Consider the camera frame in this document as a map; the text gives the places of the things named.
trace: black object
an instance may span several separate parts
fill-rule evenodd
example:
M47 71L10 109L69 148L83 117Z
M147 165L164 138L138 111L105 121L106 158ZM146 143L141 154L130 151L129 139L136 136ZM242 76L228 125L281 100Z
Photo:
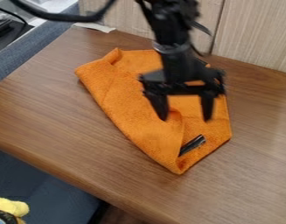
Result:
M104 215L108 211L109 207L110 207L110 205L108 202L106 202L104 200L101 201L97 211L95 211L94 215L92 216L92 218L90 219L88 224L99 224L99 223L101 223L101 221L104 218Z
M12 16L15 17L15 18L20 19L24 24L27 25L27 22L25 21L25 19L23 19L23 18L20 17L19 15L15 14L15 13L9 11L9 10L4 10L3 8L0 8L0 11L5 12L5 13L7 13L7 14L9 14L9 15L12 15Z
M79 15L70 15L70 14L59 14L59 13L50 13L42 10L38 10L27 3L24 3L20 0L10 0L13 4L20 7L22 10L31 13L33 16L38 18L44 18L52 21L61 21L61 22L82 22L82 23L92 23L97 22L103 18L105 13L110 9L110 7L116 2L116 0L108 0L104 6L99 9L96 13L90 16L79 16Z
M28 24L10 21L8 27L5 30L0 31L0 51L32 28L33 26Z
M4 221L6 224L17 224L17 219L11 213L6 213L0 210L0 220Z
M200 145L204 144L206 142L206 139L204 136L199 135L196 138L192 139L190 142L183 145L179 152L179 157L183 156L185 153L192 151L196 148L198 148Z
M116 0L108 0L91 16L83 17L67 14L48 13L31 7L21 0L10 0L16 6L32 15L53 21L96 22L101 20ZM155 50L160 54L163 70L140 76L144 95L150 101L160 119L169 115L168 95L199 95L203 117L212 117L214 98L225 93L224 72L206 67L197 59L200 54L192 44L189 30L192 27L211 34L203 25L196 22L199 16L196 0L136 0L155 33ZM187 86L187 81L203 81L203 86Z
M10 30L10 19L0 20L0 33Z

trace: towel fold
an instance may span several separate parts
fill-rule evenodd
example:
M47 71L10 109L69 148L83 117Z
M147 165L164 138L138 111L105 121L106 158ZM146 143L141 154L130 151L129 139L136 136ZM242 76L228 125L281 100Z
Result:
M162 166L182 174L231 138L227 102L224 95L219 96L213 119L204 122L197 95L169 96L171 112L166 122L160 120L137 78L161 67L153 50L115 49L103 59L80 66L76 74L128 139ZM181 146L200 134L206 143L179 157Z

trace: yellow object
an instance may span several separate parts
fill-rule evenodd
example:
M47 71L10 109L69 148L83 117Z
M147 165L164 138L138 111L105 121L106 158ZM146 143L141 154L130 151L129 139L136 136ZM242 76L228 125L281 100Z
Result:
M204 122L197 95L170 96L163 122L143 96L137 80L162 67L155 51L115 49L103 59L79 67L76 74L115 125L143 152L177 174L188 170L231 137L226 97L215 101L213 119ZM181 146L198 135L206 143L179 157Z
M26 203L21 201L0 198L0 210L14 215L17 218L18 224L24 224L21 218L29 213L30 208Z

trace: wooden desk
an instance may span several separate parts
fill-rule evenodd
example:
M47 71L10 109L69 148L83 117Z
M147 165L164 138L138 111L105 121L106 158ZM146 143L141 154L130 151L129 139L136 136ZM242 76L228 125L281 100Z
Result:
M221 57L233 139L174 175L109 121L73 71L150 41L73 28L0 83L0 149L150 223L286 224L286 74Z

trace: microfiber cloth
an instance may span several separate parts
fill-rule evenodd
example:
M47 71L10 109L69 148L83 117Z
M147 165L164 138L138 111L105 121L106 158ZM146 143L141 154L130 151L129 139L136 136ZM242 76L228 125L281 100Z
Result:
M164 122L143 96L138 81L139 74L160 68L160 56L153 50L116 48L77 68L76 75L128 139L171 172L182 174L231 138L226 97L215 100L213 119L204 122L197 95L169 96L170 114ZM179 157L181 146L200 134L206 143Z

